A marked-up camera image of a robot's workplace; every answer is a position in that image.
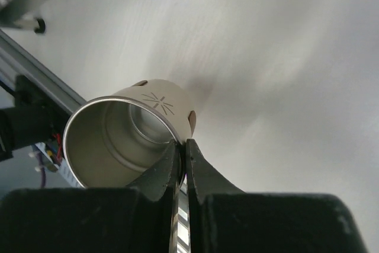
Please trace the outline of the steel tumbler cork base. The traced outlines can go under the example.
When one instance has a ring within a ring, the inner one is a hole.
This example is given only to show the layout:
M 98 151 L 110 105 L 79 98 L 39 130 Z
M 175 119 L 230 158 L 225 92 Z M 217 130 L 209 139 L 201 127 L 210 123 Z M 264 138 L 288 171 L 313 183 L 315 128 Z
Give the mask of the steel tumbler cork base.
M 152 167 L 171 141 L 183 145 L 192 138 L 195 125 L 186 90 L 150 79 L 79 107 L 62 148 L 80 187 L 122 187 Z

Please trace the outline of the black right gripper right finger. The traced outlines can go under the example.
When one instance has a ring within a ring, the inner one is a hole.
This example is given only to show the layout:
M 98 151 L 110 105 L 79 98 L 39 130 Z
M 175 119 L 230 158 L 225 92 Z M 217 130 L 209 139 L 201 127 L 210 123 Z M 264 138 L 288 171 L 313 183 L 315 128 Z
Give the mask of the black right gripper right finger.
M 336 196 L 246 193 L 221 175 L 194 139 L 185 144 L 192 252 L 366 252 Z

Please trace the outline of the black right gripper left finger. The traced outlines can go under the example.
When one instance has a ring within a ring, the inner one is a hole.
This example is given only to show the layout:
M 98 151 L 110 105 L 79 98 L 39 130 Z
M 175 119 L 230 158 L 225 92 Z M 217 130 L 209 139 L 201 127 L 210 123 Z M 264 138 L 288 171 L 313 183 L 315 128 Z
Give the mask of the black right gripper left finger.
M 118 188 L 15 190 L 1 200 L 2 252 L 175 252 L 180 148 Z

